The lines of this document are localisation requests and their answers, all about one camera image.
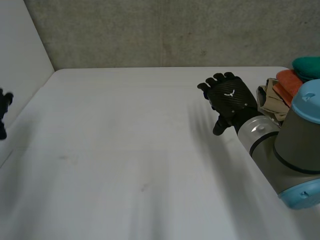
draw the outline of pile of cloth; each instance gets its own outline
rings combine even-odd
[[[256,90],[258,109],[276,124],[282,125],[291,102],[299,88],[307,81],[320,79],[320,57],[299,57],[292,62],[293,69],[277,73],[276,79],[268,78]]]

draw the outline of gray wall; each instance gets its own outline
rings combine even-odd
[[[24,0],[56,70],[284,66],[320,55],[319,0]]]

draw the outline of white tabletop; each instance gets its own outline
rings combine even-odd
[[[318,208],[286,208],[197,89],[283,69],[56,72],[0,143],[0,239],[318,240]]]

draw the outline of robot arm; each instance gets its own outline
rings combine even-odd
[[[6,112],[8,112],[8,107],[12,104],[13,98],[14,95],[11,92],[8,92],[4,95],[3,90],[0,88],[0,140],[4,140],[7,138],[3,118]]]
[[[238,138],[291,209],[320,203],[320,80],[305,83],[292,101],[281,129],[257,110],[244,82],[231,72],[217,73],[201,83],[204,97],[220,116],[213,129],[221,135],[234,126]]]

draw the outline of black object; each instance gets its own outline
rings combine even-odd
[[[6,112],[8,112],[8,107],[12,104],[14,98],[14,95],[11,92],[6,93],[5,95],[3,92],[2,88],[0,88],[0,140],[7,138],[5,125],[2,120]]]
[[[204,98],[209,100],[212,109],[220,114],[213,134],[219,136],[231,126],[238,133],[247,120],[262,115],[258,112],[255,97],[240,77],[232,72],[216,73],[213,77],[197,86],[203,91]]]

